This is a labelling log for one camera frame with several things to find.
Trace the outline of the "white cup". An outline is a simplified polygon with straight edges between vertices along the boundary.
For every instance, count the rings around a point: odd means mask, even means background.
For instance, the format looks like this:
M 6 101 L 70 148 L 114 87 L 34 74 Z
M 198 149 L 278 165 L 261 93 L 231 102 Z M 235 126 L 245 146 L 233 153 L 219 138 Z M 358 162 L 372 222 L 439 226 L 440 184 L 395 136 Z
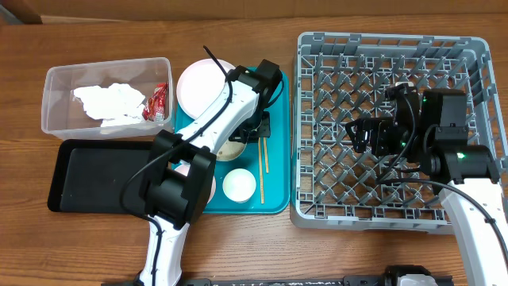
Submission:
M 247 169 L 236 168 L 223 179 L 225 196 L 235 203 L 246 203 L 256 190 L 256 178 Z

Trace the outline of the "wooden chopstick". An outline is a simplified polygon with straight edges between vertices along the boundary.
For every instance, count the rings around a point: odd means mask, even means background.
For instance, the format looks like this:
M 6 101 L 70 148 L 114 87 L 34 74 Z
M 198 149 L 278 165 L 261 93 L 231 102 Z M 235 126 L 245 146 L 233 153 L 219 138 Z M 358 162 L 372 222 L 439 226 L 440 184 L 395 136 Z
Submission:
M 261 137 L 258 138 L 258 161 L 259 161 L 259 179 L 260 179 L 260 203 L 264 204 L 264 170 L 263 170 L 263 150 L 261 147 Z
M 267 152 L 267 138 L 263 137 L 263 148 L 264 148 L 264 165 L 265 165 L 265 172 L 269 173 L 269 159 L 268 159 L 268 152 Z

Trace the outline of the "small white plate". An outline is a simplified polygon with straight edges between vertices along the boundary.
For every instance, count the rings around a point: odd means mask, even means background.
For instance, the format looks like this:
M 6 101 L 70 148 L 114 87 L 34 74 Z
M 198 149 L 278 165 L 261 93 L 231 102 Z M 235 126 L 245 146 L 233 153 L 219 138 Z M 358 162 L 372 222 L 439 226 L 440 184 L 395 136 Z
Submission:
M 177 175 L 184 178 L 181 193 L 185 201 L 185 213 L 203 212 L 211 202 L 216 191 L 216 180 L 210 168 L 180 164 L 174 168 Z

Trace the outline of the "large white plate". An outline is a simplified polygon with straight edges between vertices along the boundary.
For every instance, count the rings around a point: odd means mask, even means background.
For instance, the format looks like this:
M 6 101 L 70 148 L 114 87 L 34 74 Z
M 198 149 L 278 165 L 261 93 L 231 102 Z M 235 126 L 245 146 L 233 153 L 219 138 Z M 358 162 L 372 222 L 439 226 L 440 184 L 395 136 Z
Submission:
M 198 118 L 220 95 L 225 75 L 211 59 L 194 62 L 179 77 L 176 96 L 189 117 Z

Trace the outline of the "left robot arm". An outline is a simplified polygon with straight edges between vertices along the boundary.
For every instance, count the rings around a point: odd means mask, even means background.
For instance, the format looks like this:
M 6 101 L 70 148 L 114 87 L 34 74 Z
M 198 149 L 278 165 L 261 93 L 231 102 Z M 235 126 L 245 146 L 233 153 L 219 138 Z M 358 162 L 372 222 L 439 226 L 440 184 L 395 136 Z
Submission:
M 187 231 L 209 200 L 219 149 L 230 138 L 246 143 L 253 137 L 281 83 L 279 65 L 269 60 L 253 71 L 238 66 L 226 73 L 217 99 L 190 125 L 156 135 L 140 172 L 150 236 L 137 285 L 179 284 Z

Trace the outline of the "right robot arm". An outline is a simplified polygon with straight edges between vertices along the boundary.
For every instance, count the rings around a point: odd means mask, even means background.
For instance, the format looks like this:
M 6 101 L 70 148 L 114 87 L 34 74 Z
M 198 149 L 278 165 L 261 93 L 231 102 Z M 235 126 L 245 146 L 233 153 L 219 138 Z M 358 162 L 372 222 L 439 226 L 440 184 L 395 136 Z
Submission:
M 452 223 L 470 285 L 507 283 L 507 218 L 501 176 L 485 145 L 468 142 L 462 90 L 418 93 L 400 83 L 385 90 L 391 117 L 359 118 L 345 130 L 354 150 L 393 160 L 378 185 L 428 184 Z

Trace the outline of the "white napkin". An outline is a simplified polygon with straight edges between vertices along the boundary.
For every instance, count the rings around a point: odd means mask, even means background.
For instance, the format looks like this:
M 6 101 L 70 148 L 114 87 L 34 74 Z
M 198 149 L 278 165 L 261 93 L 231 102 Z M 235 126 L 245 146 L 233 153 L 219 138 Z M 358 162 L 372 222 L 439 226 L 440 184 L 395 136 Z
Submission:
M 132 125 L 145 122 L 142 112 L 146 97 L 127 83 L 113 83 L 74 89 L 86 115 L 101 121 L 101 127 Z

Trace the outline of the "red snack wrapper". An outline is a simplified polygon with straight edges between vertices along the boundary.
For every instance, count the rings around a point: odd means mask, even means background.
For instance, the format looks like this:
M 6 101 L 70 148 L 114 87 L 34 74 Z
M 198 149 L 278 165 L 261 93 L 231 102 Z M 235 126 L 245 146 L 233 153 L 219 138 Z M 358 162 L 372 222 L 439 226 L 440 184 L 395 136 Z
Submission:
M 144 120 L 161 122 L 164 120 L 168 83 L 159 83 L 148 99 L 142 112 Z

